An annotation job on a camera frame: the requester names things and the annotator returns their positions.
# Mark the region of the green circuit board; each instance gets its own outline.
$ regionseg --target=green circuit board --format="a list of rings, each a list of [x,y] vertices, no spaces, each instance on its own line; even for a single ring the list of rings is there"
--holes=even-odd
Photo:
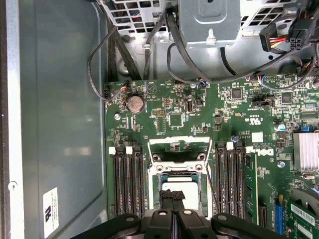
[[[265,81],[273,86],[286,86],[295,80],[292,75],[274,75],[267,76]],[[291,188],[312,190],[319,183],[319,173],[314,172],[315,178],[309,180],[300,176],[294,168],[293,133],[301,132],[303,128],[315,131],[319,126],[319,90],[311,87],[311,81],[309,79],[294,90],[275,92],[260,87],[259,82],[254,79],[241,79],[222,85],[200,84],[195,88],[174,80],[130,82],[116,100],[105,104],[109,218],[120,214],[119,208],[132,210],[136,202],[138,208],[135,210],[141,212],[149,208],[150,187],[154,192],[153,206],[159,207],[159,197],[156,196],[159,181],[155,178],[153,185],[149,185],[147,177],[150,166],[149,139],[210,137],[213,143],[208,163],[216,189],[219,182],[216,171],[218,147],[225,146],[233,140],[232,137],[237,136],[245,150],[245,160],[242,161],[240,171],[244,181],[239,185],[243,190],[240,195],[244,198],[242,217],[274,231],[280,224],[282,233],[292,239],[310,238],[310,234],[313,238],[318,238],[318,224],[310,228],[308,224],[300,222],[310,232],[308,235],[302,233],[303,229],[291,222],[295,217],[294,213],[287,209],[291,203]],[[122,86],[123,83],[108,85],[111,92]],[[143,99],[142,112],[133,114],[128,110],[126,102],[131,96]],[[127,164],[117,165],[116,168],[114,152],[111,151],[114,148],[122,150],[125,146],[133,146],[136,152],[130,154]],[[181,143],[170,144],[167,148],[161,146],[157,151],[170,153],[178,160],[183,153],[191,157],[192,152],[198,154],[206,150],[207,145]],[[203,185],[208,183],[205,177],[200,180]],[[123,200],[125,195],[130,195],[130,188],[134,188],[139,199],[130,199],[125,203]],[[201,189],[201,209],[206,212],[208,192],[205,187]],[[278,207],[282,209],[282,222],[276,220]],[[288,232],[287,224],[293,233]]]

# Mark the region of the yellow wire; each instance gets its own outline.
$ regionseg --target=yellow wire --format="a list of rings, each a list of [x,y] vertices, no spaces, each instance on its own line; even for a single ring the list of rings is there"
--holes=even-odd
[[[284,41],[276,42],[275,44],[271,45],[271,48],[274,48],[274,47],[278,46],[282,42],[284,42]]]

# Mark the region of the red wire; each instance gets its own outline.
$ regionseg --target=red wire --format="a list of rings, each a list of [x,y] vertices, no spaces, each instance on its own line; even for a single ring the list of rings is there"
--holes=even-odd
[[[280,42],[280,41],[285,41],[287,39],[287,37],[280,37],[280,38],[275,38],[275,39],[270,39],[269,42],[270,43],[276,43],[276,42]]]

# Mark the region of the capacitor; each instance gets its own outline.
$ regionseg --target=capacitor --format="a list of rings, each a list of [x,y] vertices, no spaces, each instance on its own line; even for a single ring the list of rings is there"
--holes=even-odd
[[[230,137],[230,140],[233,141],[234,143],[237,143],[239,141],[239,136],[233,135]]]
[[[304,173],[303,178],[307,180],[314,180],[316,176],[313,173]]]
[[[196,86],[197,86],[197,84],[196,84],[196,83],[191,83],[191,84],[189,84],[189,87],[191,87],[192,89],[195,89],[195,88],[196,88]]]
[[[285,163],[284,161],[279,161],[279,162],[277,163],[277,166],[278,166],[279,168],[284,168],[284,167],[286,166],[286,163]]]
[[[286,130],[286,126],[283,123],[278,123],[275,125],[275,131],[284,132]]]
[[[144,100],[140,96],[131,96],[126,101],[126,107],[134,114],[138,114],[144,110]]]

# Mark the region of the blue wire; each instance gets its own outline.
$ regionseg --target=blue wire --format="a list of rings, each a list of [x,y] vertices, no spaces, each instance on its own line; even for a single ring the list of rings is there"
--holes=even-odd
[[[266,78],[266,75],[264,75],[263,78],[261,78],[261,83],[262,84],[264,83],[265,78]]]

